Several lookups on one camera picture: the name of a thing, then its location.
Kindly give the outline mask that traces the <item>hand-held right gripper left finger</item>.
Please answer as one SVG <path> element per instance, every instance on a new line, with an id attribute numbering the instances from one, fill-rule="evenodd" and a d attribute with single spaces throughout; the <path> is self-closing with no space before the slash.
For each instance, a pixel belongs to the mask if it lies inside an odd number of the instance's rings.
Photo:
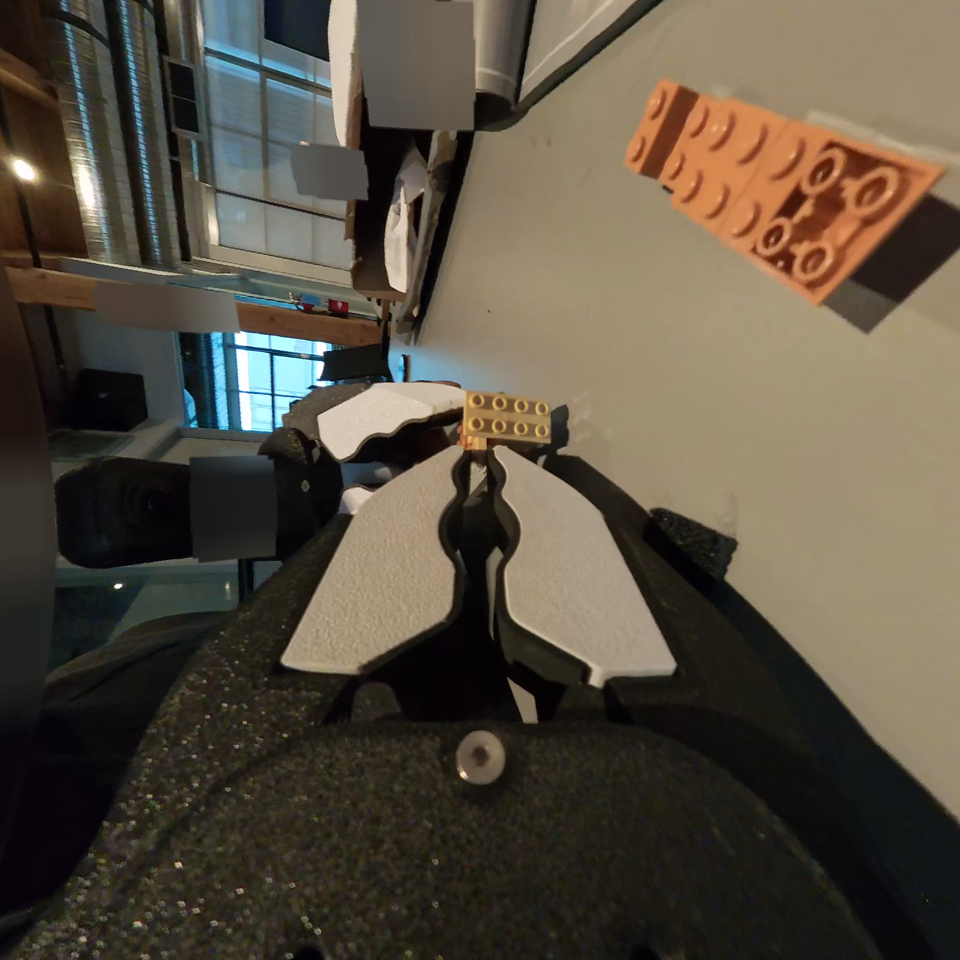
<path id="1" fill-rule="evenodd" d="M 468 451 L 450 446 L 366 499 L 280 657 L 283 667 L 360 676 L 450 626 L 466 583 L 450 530 L 469 472 Z"/>

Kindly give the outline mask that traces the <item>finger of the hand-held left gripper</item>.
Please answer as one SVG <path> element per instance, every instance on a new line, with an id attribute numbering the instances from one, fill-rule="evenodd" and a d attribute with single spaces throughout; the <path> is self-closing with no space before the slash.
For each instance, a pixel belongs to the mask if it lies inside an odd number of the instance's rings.
<path id="1" fill-rule="evenodd" d="M 401 474 L 402 466 L 395 463 L 342 463 L 342 493 L 339 514 L 355 515 L 379 488 Z"/>
<path id="2" fill-rule="evenodd" d="M 318 443 L 338 463 L 361 462 L 374 441 L 408 426 L 462 417 L 467 392 L 452 385 L 371 385 L 316 416 Z"/>

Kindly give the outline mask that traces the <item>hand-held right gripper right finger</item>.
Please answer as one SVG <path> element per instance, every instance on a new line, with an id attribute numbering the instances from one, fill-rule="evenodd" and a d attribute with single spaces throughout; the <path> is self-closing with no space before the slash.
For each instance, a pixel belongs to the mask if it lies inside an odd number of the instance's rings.
<path id="1" fill-rule="evenodd" d="M 672 676 L 677 661 L 600 510 L 517 452 L 488 454 L 490 625 L 507 663 L 565 686 Z"/>

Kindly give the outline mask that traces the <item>tan studded brick plate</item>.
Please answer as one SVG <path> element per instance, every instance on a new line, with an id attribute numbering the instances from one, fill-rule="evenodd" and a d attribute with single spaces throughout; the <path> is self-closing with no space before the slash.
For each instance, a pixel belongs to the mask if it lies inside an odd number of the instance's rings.
<path id="1" fill-rule="evenodd" d="M 461 437 L 483 437 L 491 445 L 543 447 L 551 443 L 551 408 L 540 399 L 502 392 L 466 390 Z"/>

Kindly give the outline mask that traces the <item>grey desk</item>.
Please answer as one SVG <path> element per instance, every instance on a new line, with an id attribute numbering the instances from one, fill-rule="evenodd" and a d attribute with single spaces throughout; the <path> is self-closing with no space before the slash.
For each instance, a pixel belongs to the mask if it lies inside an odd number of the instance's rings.
<path id="1" fill-rule="evenodd" d="M 958 815 L 958 332 L 812 306 L 624 166 L 661 78 L 958 136 L 958 2 L 663 2 L 479 133 L 417 377 L 532 391 Z"/>

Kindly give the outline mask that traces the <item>black box speaker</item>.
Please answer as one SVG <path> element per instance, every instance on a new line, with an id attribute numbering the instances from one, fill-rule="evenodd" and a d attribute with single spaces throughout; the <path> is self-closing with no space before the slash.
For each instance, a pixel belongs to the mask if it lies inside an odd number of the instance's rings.
<path id="1" fill-rule="evenodd" d="M 83 368 L 72 393 L 72 424 L 78 429 L 124 433 L 149 417 L 143 375 Z"/>

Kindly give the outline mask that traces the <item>cardboard box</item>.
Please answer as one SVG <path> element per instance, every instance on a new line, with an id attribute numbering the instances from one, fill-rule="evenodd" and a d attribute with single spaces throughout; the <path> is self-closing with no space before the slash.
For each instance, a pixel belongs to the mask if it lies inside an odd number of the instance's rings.
<path id="1" fill-rule="evenodd" d="M 407 139 L 400 130 L 370 128 L 365 135 L 367 199 L 347 203 L 344 224 L 344 237 L 352 246 L 351 282 L 360 296 L 374 302 L 390 302 L 392 333 L 403 344 L 412 345 L 426 316 L 424 289 L 442 216 L 450 210 L 447 198 L 455 172 L 458 136 L 447 131 L 434 131 L 431 135 L 412 277 L 408 291 L 401 294 L 388 282 L 384 236 Z"/>

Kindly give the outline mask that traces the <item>white crumpled paper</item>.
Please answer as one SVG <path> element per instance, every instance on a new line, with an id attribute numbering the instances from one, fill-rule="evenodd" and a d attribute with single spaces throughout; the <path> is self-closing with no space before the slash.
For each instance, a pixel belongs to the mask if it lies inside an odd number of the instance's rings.
<path id="1" fill-rule="evenodd" d="M 409 291 L 418 242 L 415 205 L 423 198 L 426 186 L 426 161 L 411 142 L 394 180 L 383 241 L 388 282 L 402 296 Z"/>

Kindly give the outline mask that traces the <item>wooden ceiling beam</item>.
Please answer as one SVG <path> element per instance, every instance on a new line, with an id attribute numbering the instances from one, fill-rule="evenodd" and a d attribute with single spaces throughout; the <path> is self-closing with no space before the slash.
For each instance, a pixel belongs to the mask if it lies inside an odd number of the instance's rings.
<path id="1" fill-rule="evenodd" d="M 103 315 L 113 313 L 111 322 L 119 327 L 244 331 L 343 347 L 378 344 L 383 333 L 372 318 L 341 318 L 279 303 L 253 303 L 225 290 L 12 265 L 6 265 L 6 275 L 20 305 L 100 310 Z"/>

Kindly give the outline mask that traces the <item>large paned window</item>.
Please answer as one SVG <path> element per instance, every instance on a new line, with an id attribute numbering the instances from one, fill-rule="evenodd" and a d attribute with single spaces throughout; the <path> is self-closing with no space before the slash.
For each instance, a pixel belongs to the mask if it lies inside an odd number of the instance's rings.
<path id="1" fill-rule="evenodd" d="M 349 270 L 345 202 L 300 194 L 290 159 L 337 142 L 329 64 L 268 39 L 263 2 L 199 6 L 219 246 Z"/>

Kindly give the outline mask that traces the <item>orange brick assembly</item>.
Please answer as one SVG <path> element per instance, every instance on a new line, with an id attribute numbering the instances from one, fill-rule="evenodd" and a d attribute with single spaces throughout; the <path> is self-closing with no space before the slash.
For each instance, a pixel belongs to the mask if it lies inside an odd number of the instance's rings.
<path id="1" fill-rule="evenodd" d="M 943 164 L 670 78 L 654 86 L 625 165 L 657 181 L 675 210 L 816 306 L 947 173 Z"/>

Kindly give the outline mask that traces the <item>grey board with dark edge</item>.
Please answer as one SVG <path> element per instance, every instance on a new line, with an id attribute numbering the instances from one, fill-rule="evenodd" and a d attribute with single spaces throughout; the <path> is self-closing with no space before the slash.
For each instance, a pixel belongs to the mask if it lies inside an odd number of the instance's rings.
<path id="1" fill-rule="evenodd" d="M 659 5 L 659 1 L 535 1 L 515 110 L 530 110 Z"/>

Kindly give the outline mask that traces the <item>silver ventilation duct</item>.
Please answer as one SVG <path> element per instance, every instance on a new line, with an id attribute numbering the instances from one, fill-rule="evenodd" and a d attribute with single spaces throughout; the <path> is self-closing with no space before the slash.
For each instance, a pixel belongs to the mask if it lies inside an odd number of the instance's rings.
<path id="1" fill-rule="evenodd" d="M 191 2 L 40 3 L 86 254 L 126 266 L 190 259 L 184 190 L 197 119 Z"/>

